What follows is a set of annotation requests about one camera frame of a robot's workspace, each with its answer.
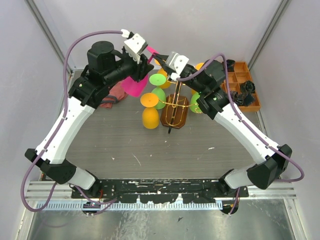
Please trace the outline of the green wine glass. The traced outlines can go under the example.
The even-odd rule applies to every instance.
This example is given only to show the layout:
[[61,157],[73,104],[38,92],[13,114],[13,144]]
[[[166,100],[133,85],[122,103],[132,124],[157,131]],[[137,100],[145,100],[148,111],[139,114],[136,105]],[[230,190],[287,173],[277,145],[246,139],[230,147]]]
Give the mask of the green wine glass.
[[196,114],[202,113],[202,110],[200,109],[200,107],[198,106],[198,103],[197,103],[197,100],[199,97],[200,97],[200,95],[196,92],[192,95],[191,100],[190,100],[190,107],[189,108],[193,113],[196,113]]
[[161,110],[166,106],[166,104],[165,104],[166,94],[165,94],[164,90],[161,88],[161,86],[166,83],[166,80],[167,80],[166,77],[160,73],[152,74],[149,77],[149,82],[153,86],[155,86],[155,88],[151,92],[153,94],[157,95],[157,97],[158,97],[158,103],[155,106],[155,108],[157,110]]

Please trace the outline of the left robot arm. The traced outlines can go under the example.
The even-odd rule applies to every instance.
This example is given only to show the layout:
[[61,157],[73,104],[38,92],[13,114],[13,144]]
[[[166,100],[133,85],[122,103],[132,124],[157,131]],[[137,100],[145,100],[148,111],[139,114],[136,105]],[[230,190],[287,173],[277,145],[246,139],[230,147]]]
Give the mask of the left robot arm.
[[126,40],[119,52],[109,41],[94,43],[87,51],[88,64],[68,92],[66,115],[54,124],[60,129],[49,146],[45,146],[46,137],[36,148],[27,149],[25,157],[58,184],[69,183],[80,187],[88,198],[97,197],[98,178],[69,162],[66,154],[82,125],[118,82],[130,77],[138,83],[154,68],[143,54],[147,46]]

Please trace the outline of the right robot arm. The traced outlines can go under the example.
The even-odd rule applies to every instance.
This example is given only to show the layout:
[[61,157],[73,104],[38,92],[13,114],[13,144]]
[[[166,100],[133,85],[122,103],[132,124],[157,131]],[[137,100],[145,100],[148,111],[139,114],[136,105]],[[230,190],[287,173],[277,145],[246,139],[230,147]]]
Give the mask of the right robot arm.
[[229,79],[225,58],[218,61],[217,56],[213,56],[196,70],[186,56],[176,52],[170,55],[155,52],[152,56],[171,80],[182,82],[199,94],[196,103],[201,112],[228,130],[253,158],[253,165],[232,169],[220,178],[219,191],[223,196],[231,197],[244,186],[265,190],[280,180],[292,149],[287,144],[279,145],[261,132],[241,113],[230,92],[221,88],[221,84]]

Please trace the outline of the orange wine glass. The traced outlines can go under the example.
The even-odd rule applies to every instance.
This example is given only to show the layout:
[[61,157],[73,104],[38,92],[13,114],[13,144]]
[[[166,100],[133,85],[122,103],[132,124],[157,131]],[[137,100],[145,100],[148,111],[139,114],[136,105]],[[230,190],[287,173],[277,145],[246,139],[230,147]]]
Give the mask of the orange wine glass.
[[[204,65],[203,62],[198,63],[198,64],[195,66],[195,69],[198,71],[198,70],[201,69],[201,67],[202,67],[203,65]],[[192,89],[192,90],[191,90],[191,94],[194,95],[195,93],[196,93],[196,91]]]
[[155,129],[159,125],[159,113],[156,105],[159,98],[154,93],[145,93],[140,98],[140,103],[145,107],[142,112],[142,124],[146,129]]
[[165,77],[165,79],[166,79],[165,83],[162,84],[162,85],[160,85],[159,87],[160,87],[161,89],[167,89],[167,88],[169,88],[170,85],[171,85],[171,83],[167,80],[167,78],[168,78],[167,73],[166,73],[165,70],[161,67],[160,63],[159,63],[156,59],[154,60],[154,62],[155,62],[156,65],[158,65],[158,66],[160,67],[160,69],[157,71],[157,73],[163,75],[163,76]]

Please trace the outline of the orange wine glass front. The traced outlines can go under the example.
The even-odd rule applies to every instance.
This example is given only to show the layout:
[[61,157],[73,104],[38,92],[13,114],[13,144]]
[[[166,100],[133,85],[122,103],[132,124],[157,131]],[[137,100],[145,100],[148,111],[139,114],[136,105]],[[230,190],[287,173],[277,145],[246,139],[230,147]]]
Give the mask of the orange wine glass front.
[[146,129],[155,129],[159,125],[159,113],[156,105],[159,98],[154,93],[145,93],[140,98],[140,103],[145,107],[142,112],[142,124]]

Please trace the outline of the gold wire wine glass rack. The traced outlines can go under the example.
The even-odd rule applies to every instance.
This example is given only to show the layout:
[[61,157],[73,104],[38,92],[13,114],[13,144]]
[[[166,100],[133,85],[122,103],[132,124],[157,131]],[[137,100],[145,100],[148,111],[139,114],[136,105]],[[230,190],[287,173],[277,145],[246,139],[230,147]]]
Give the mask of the gold wire wine glass rack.
[[160,122],[167,127],[167,133],[170,134],[172,129],[181,129],[185,126],[190,110],[190,100],[181,95],[182,82],[174,82],[175,88],[173,94],[166,96],[165,107],[162,109]]

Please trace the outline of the pink wine glass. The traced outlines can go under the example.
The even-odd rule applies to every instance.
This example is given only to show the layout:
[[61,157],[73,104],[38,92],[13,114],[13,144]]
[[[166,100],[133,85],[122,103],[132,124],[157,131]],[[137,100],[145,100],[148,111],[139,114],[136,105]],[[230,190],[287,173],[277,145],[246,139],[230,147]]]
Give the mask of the pink wine glass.
[[119,64],[119,71],[123,80],[122,87],[124,91],[132,97],[139,97],[147,86],[149,79],[148,74],[152,70],[145,78],[142,79],[142,81],[134,81],[128,76],[128,72],[125,69],[124,57],[122,55],[122,59]]

